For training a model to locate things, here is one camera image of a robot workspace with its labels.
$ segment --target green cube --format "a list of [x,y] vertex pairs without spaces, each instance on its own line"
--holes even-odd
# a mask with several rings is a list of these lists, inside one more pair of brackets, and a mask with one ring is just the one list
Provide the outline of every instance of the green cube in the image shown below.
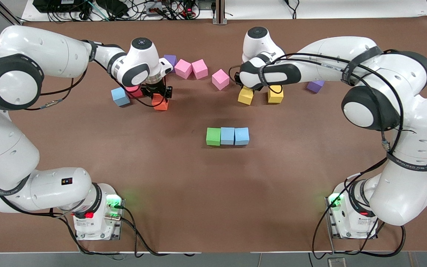
[[207,128],[207,145],[220,145],[220,128]]

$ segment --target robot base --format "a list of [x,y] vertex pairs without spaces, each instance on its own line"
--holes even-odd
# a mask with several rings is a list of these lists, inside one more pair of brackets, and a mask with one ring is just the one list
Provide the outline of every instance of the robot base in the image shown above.
[[[108,184],[98,184],[102,189],[102,199],[98,210],[93,214],[93,218],[78,220],[73,217],[76,226],[77,240],[120,240],[122,221],[107,218],[107,213],[116,212],[119,217],[123,216],[123,209],[115,209],[107,206],[107,195],[116,195],[116,191]],[[121,200],[120,205],[124,206],[125,200]]]
[[[325,198],[326,207],[328,207],[344,189],[343,184],[339,184],[329,197]],[[330,208],[327,216],[329,235],[332,238],[340,239],[366,239],[371,231],[371,237],[376,238],[375,230],[371,229],[377,220],[377,217],[366,217],[359,214],[351,206],[347,192],[344,192],[335,204]]]

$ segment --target teal cable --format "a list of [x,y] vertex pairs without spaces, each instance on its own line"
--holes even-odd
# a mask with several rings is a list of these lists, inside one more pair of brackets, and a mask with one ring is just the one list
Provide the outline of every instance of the teal cable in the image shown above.
[[92,4],[92,2],[85,0],[85,2],[89,3],[92,7],[94,7],[96,10],[98,10],[98,12],[100,12],[100,14],[102,14],[102,16],[105,18],[105,20],[108,22],[110,20],[108,20],[108,18],[103,14],[103,12],[101,12],[98,7],[96,7],[95,5]]

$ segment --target orange cube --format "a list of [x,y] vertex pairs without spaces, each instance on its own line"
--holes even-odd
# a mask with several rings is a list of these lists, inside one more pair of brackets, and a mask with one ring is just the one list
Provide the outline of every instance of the orange cube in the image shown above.
[[169,102],[167,99],[163,99],[163,97],[159,93],[155,93],[153,94],[153,99],[151,104],[155,105],[154,107],[155,110],[168,110]]

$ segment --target yellow cube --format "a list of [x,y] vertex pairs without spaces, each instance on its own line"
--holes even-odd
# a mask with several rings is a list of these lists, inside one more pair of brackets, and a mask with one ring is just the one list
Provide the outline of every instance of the yellow cube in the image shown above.
[[251,100],[253,100],[253,90],[243,86],[238,95],[238,102],[250,105]]
[[283,86],[271,86],[271,89],[268,90],[268,103],[281,103],[283,97]]

